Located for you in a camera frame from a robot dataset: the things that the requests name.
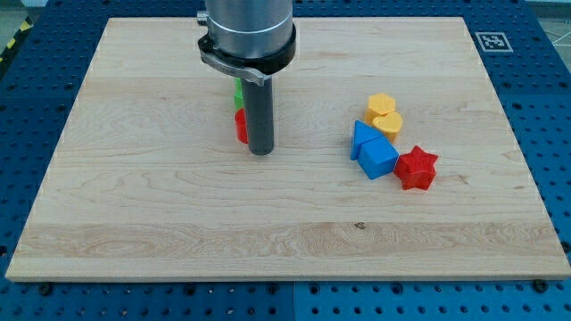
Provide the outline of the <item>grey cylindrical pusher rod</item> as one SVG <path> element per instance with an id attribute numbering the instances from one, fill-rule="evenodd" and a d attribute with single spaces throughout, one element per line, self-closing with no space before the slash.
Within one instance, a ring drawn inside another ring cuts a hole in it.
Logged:
<path id="1" fill-rule="evenodd" d="M 273 91 L 269 78 L 262 86 L 242 80 L 249 150 L 267 155 L 274 149 Z"/>

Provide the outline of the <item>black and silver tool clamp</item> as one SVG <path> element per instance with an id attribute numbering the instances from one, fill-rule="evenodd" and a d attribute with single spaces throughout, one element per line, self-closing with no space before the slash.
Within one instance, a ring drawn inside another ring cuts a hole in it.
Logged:
<path id="1" fill-rule="evenodd" d="M 213 69 L 262 86 L 294 58 L 296 28 L 291 11 L 197 14 L 208 28 L 198 40 L 201 60 Z"/>

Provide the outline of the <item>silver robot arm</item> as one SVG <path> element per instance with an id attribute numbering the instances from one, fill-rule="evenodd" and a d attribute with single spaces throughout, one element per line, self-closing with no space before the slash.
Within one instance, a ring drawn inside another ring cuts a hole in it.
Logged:
<path id="1" fill-rule="evenodd" d="M 296 53 L 296 27 L 290 0 L 206 0 L 197 14 L 207 32 L 197 44 L 201 60 L 239 78 L 251 153 L 274 149 L 272 76 Z"/>

